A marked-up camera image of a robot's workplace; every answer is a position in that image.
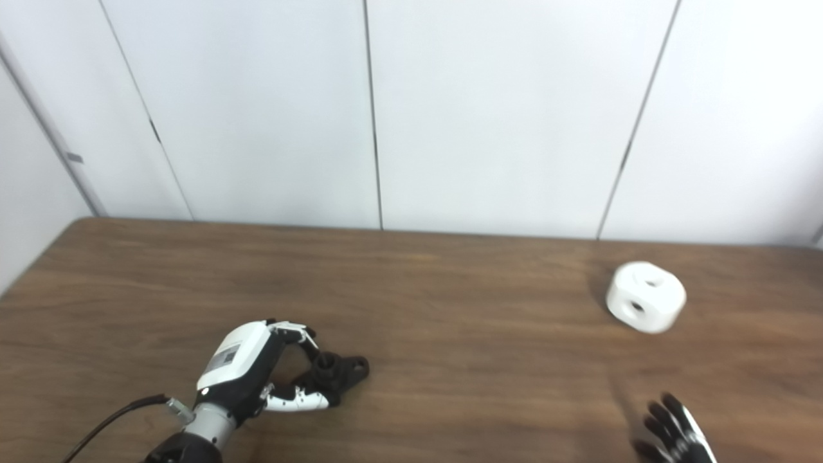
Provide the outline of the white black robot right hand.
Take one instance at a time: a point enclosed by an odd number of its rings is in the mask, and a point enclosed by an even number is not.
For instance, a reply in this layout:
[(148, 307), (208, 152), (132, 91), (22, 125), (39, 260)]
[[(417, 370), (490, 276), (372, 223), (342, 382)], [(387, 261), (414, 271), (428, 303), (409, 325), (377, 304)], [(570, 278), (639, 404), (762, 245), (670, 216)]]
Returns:
[(662, 393), (647, 405), (643, 425), (656, 443), (630, 442), (641, 462), (716, 462), (707, 437), (690, 410), (675, 395)]

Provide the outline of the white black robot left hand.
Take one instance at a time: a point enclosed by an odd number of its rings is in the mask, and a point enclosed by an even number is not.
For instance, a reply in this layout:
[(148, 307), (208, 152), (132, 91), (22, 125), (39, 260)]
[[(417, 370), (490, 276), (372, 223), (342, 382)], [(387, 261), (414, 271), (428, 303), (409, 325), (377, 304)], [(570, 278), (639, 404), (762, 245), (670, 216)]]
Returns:
[(311, 361), (320, 355), (315, 335), (308, 326), (287, 320), (255, 320), (233, 329), (198, 379), (195, 404), (222, 408), (238, 428), (264, 411), (332, 408), (329, 398), (308, 386), (278, 385), (271, 380), (287, 346), (299, 346)]

